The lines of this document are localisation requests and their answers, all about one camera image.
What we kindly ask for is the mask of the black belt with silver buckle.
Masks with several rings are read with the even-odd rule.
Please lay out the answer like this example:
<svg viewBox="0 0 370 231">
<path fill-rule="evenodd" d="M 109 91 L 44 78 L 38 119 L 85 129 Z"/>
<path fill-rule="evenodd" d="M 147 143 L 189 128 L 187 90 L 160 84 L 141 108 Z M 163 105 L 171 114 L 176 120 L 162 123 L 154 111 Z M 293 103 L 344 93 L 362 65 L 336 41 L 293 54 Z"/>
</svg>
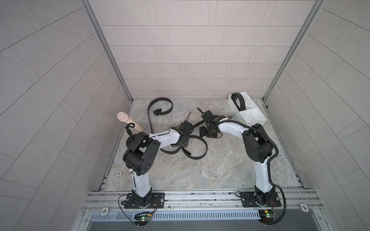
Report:
<svg viewBox="0 0 370 231">
<path fill-rule="evenodd" d="M 194 126 L 197 128 L 201 124 L 203 124 L 204 121 L 197 122 Z M 169 141 L 169 144 L 164 144 L 164 141 L 161 142 L 161 144 L 164 144 L 163 147 L 160 149 L 163 153 L 168 155 L 175 155 L 182 151 L 182 153 L 189 159 L 192 160 L 200 160 L 204 158 L 208 152 L 208 144 L 207 142 L 200 137 L 199 135 L 194 134 L 194 130 L 190 135 L 190 139 L 188 142 L 187 147 L 179 147 L 175 146 L 173 147 L 172 144 L 175 144 L 178 142 L 180 138 L 180 134 L 172 129 L 172 127 L 169 129 L 168 132 L 166 132 L 166 136 L 168 135 L 175 135 L 174 141 L 170 141 L 169 138 L 166 139 L 166 141 Z"/>
</svg>

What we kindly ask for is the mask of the long black belt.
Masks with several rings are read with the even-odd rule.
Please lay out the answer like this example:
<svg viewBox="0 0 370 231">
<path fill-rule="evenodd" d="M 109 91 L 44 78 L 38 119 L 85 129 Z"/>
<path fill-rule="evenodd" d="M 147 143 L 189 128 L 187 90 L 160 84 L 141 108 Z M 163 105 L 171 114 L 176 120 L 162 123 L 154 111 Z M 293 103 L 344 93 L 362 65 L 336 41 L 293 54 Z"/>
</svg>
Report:
<svg viewBox="0 0 370 231">
<path fill-rule="evenodd" d="M 235 92 L 231 94 L 231 100 L 233 101 L 238 111 L 246 110 L 245 100 L 241 93 Z"/>
</svg>

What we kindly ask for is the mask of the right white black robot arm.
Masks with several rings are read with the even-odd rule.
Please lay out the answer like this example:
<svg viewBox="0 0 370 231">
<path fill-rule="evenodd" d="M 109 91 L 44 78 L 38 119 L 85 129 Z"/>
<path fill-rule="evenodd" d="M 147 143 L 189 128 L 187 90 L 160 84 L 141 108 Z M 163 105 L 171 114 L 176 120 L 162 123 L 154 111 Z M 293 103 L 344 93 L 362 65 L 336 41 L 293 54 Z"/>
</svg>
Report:
<svg viewBox="0 0 370 231">
<path fill-rule="evenodd" d="M 269 205 L 276 193 L 276 185 L 271 180 L 270 161 L 274 159 L 272 151 L 278 154 L 278 148 L 263 126 L 258 123 L 248 126 L 225 116 L 213 115 L 209 110 L 201 112 L 201 117 L 205 123 L 205 126 L 200 128 L 201 136 L 216 138 L 218 133 L 226 132 L 243 140 L 246 153 L 255 167 L 256 184 L 253 197 L 259 206 Z"/>
</svg>

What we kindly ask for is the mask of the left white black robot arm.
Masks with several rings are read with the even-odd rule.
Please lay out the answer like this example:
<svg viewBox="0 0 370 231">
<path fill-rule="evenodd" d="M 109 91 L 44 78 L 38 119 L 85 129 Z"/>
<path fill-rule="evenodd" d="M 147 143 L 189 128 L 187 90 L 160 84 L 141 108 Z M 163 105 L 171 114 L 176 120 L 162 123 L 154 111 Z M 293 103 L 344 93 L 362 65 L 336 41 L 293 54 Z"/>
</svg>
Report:
<svg viewBox="0 0 370 231">
<path fill-rule="evenodd" d="M 132 174 L 134 201 L 142 208 L 147 207 L 152 194 L 148 172 L 158 151 L 168 145 L 186 147 L 194 126 L 190 122 L 184 121 L 181 125 L 171 127 L 164 132 L 147 134 L 141 131 L 135 135 L 130 129 L 138 129 L 137 124 L 129 123 L 125 128 L 130 137 L 127 140 L 128 149 L 123 156 L 123 161 Z"/>
</svg>

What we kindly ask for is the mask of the white compartment storage box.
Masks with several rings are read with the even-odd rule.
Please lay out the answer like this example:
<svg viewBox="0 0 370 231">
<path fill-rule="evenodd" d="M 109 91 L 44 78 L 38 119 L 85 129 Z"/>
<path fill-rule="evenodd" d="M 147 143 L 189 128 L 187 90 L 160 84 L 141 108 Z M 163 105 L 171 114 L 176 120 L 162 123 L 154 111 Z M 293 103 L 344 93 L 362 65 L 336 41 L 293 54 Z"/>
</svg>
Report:
<svg viewBox="0 0 370 231">
<path fill-rule="evenodd" d="M 238 111 L 233 101 L 231 100 L 231 94 L 228 96 L 227 100 L 231 110 L 233 111 L 238 121 L 248 126 L 252 126 L 256 123 L 264 125 L 267 121 L 267 118 L 264 116 L 264 114 L 256 105 L 256 103 L 253 101 L 253 99 L 245 91 L 239 93 L 241 93 L 244 97 L 246 110 Z"/>
</svg>

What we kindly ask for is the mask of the black stand with beige roll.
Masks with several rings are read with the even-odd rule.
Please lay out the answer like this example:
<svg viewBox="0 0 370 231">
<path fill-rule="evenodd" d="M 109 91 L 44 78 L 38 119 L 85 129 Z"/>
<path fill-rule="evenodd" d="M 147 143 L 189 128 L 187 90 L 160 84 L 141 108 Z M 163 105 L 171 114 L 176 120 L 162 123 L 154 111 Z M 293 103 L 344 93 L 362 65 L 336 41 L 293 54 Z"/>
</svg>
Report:
<svg viewBox="0 0 370 231">
<path fill-rule="evenodd" d="M 118 112 L 117 118 L 120 122 L 123 122 L 126 124 L 125 129 L 126 129 L 127 134 L 129 135 L 129 138 L 126 141 L 126 146 L 129 147 L 137 136 L 136 134 L 133 134 L 131 129 L 135 129 L 138 132 L 143 132 L 144 130 L 142 129 L 141 126 L 139 126 L 136 122 L 134 122 L 129 117 L 129 115 L 125 112 Z"/>
</svg>

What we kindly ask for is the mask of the floor white round sticker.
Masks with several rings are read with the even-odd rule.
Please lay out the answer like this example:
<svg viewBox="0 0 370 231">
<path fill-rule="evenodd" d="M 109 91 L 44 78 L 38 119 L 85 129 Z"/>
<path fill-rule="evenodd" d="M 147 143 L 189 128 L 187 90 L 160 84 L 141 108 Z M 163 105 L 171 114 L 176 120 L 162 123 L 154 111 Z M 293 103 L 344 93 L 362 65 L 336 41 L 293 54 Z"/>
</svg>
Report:
<svg viewBox="0 0 370 231">
<path fill-rule="evenodd" d="M 118 170 L 116 173 L 115 173 L 115 177 L 116 178 L 119 178 L 123 175 L 123 171 L 122 170 Z"/>
</svg>

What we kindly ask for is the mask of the left green circuit board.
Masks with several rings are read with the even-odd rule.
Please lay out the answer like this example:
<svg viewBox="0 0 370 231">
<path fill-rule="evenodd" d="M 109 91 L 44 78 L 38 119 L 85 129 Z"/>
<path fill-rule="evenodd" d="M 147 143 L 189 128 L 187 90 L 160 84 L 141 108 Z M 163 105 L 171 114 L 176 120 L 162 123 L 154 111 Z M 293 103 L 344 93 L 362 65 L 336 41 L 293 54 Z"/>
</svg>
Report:
<svg viewBox="0 0 370 231">
<path fill-rule="evenodd" d="M 141 212 L 134 216 L 134 223 L 138 227 L 146 226 L 152 219 L 153 214 L 149 212 Z"/>
</svg>

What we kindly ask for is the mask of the green circuit board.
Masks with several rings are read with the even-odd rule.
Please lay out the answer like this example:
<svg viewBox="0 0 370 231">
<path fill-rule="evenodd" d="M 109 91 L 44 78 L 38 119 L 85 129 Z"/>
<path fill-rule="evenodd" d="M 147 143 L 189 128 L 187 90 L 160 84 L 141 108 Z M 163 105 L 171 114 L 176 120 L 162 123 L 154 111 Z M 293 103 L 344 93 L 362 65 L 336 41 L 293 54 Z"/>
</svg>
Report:
<svg viewBox="0 0 370 231">
<path fill-rule="evenodd" d="M 258 210 L 258 212 L 260 216 L 259 221 L 263 224 L 271 224 L 276 218 L 273 210 Z"/>
<path fill-rule="evenodd" d="M 138 227 L 146 226 L 152 219 L 153 214 L 149 212 L 141 212 L 134 216 L 134 223 Z"/>
</svg>

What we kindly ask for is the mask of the right green circuit board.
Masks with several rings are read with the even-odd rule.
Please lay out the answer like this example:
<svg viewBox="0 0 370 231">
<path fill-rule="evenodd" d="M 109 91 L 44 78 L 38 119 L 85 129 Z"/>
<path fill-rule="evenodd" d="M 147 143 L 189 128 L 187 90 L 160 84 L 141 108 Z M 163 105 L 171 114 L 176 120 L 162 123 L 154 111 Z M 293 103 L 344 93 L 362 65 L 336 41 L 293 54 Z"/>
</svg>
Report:
<svg viewBox="0 0 370 231">
<path fill-rule="evenodd" d="M 258 212 L 260 216 L 259 221 L 263 224 L 271 224 L 276 218 L 273 210 L 258 210 Z"/>
</svg>

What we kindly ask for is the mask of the left white round sticker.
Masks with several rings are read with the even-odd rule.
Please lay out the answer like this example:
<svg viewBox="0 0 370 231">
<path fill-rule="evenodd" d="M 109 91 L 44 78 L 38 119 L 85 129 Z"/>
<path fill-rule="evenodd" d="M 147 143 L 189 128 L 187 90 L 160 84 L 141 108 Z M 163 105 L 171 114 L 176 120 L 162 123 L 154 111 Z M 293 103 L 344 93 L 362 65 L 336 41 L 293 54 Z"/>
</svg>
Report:
<svg viewBox="0 0 370 231">
<path fill-rule="evenodd" d="M 105 217 L 105 216 L 107 216 L 109 214 L 109 207 L 104 207 L 104 208 L 102 208 L 101 209 L 101 211 L 100 211 L 100 215 L 102 216 L 102 217 Z"/>
</svg>

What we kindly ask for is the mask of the right white round sticker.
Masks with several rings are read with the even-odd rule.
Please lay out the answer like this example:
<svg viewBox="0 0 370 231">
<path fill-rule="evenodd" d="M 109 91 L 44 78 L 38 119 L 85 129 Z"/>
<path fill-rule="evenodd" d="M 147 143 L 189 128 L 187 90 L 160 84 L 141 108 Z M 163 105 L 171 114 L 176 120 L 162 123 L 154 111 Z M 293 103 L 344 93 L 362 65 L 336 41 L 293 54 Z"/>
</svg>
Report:
<svg viewBox="0 0 370 231">
<path fill-rule="evenodd" d="M 305 203 L 301 203 L 300 204 L 300 208 L 305 213 L 308 213 L 309 212 L 309 207 Z"/>
</svg>

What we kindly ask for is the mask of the aluminium front rail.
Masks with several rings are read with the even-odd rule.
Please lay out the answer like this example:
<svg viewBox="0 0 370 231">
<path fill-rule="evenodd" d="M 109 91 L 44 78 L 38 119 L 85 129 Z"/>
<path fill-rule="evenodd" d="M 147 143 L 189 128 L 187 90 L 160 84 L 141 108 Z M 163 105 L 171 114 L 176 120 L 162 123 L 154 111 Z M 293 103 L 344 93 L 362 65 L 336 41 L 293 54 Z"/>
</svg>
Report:
<svg viewBox="0 0 370 231">
<path fill-rule="evenodd" d="M 220 210 L 220 209 L 254 209 L 264 210 L 276 208 L 282 210 L 301 209 L 300 204 L 305 203 L 309 209 L 322 208 L 323 205 L 312 189 L 303 188 L 284 188 L 283 193 L 277 192 L 281 207 L 265 208 L 244 208 L 238 192 L 250 192 L 251 189 L 244 190 L 184 190 L 184 191 L 154 191 L 165 193 L 164 207 L 151 209 L 125 209 L 121 201 L 126 200 L 129 192 L 92 192 L 89 193 L 83 206 L 83 211 L 98 211 L 102 208 L 109 207 L 110 211 L 176 211 L 176 210 Z"/>
</svg>

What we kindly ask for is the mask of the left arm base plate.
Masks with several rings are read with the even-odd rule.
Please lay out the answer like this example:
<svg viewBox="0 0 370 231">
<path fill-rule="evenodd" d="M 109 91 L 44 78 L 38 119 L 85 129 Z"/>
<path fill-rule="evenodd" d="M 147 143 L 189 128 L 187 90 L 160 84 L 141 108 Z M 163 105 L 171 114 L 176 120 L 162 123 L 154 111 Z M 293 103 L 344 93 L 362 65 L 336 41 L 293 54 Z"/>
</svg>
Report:
<svg viewBox="0 0 370 231">
<path fill-rule="evenodd" d="M 141 198 L 136 193 L 129 193 L 126 200 L 121 201 L 125 209 L 151 209 L 164 207 L 165 193 L 149 193 Z"/>
</svg>

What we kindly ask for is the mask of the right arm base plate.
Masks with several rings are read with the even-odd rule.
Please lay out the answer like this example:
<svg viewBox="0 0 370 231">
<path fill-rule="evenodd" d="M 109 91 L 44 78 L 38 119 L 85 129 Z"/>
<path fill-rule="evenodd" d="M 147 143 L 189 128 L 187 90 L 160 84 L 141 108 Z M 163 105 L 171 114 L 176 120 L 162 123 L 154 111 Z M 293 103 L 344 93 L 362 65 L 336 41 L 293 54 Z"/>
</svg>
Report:
<svg viewBox="0 0 370 231">
<path fill-rule="evenodd" d="M 250 191 L 239 192 L 237 195 L 241 198 L 244 208 L 281 207 L 281 200 L 273 189 L 267 193 Z"/>
</svg>

